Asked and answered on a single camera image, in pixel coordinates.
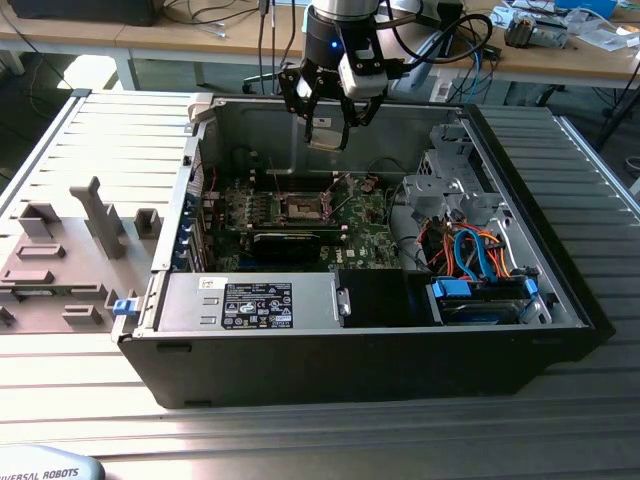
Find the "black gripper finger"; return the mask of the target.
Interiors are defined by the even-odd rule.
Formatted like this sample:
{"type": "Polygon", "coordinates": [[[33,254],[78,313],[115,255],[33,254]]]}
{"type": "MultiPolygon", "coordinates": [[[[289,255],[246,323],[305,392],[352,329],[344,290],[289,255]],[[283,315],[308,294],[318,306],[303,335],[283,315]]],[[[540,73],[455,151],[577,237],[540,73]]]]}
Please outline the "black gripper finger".
{"type": "Polygon", "coordinates": [[[345,150],[349,141],[350,130],[359,126],[367,126],[371,123],[379,108],[386,99],[386,94],[371,98],[362,110],[357,110],[355,102],[344,96],[340,100],[341,111],[343,114],[344,126],[342,137],[338,146],[339,150],[345,150]]]}
{"type": "Polygon", "coordinates": [[[310,143],[314,112],[322,90],[322,78],[316,65],[302,61],[299,66],[283,68],[277,78],[287,111],[305,121],[304,142],[310,143]]]}

